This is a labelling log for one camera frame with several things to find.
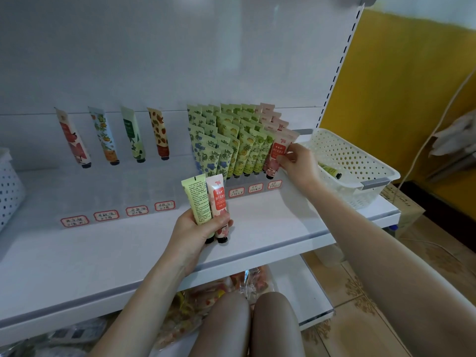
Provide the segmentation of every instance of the person's right hand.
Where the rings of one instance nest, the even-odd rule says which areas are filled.
[[[291,144],[288,151],[288,154],[278,155],[277,161],[287,171],[293,184],[307,196],[319,183],[316,158],[301,144]]]

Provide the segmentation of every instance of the basket handle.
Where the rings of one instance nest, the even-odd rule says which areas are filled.
[[[372,180],[366,180],[365,182],[360,182],[364,187],[361,190],[366,190],[370,188],[375,188],[377,186],[383,186],[390,183],[388,178],[378,178]]]

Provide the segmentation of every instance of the forearm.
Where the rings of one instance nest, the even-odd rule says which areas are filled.
[[[474,355],[476,308],[413,252],[324,186],[307,193],[402,340],[428,356]]]
[[[182,275],[183,266],[159,259],[90,356],[148,356]]]

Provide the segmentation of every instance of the leg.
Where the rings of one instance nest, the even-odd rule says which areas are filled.
[[[227,293],[211,308],[188,357],[245,357],[251,311],[239,293]]]
[[[256,301],[250,356],[305,356],[298,320],[288,299],[281,293],[265,293]]]

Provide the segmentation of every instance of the yellow wall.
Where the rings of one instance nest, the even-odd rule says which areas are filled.
[[[404,175],[475,65],[476,31],[365,10],[321,127]],[[442,128],[475,108],[476,76],[453,104]],[[429,159],[428,150],[412,179],[423,182],[445,161],[445,157]],[[476,219],[476,170],[424,186]]]

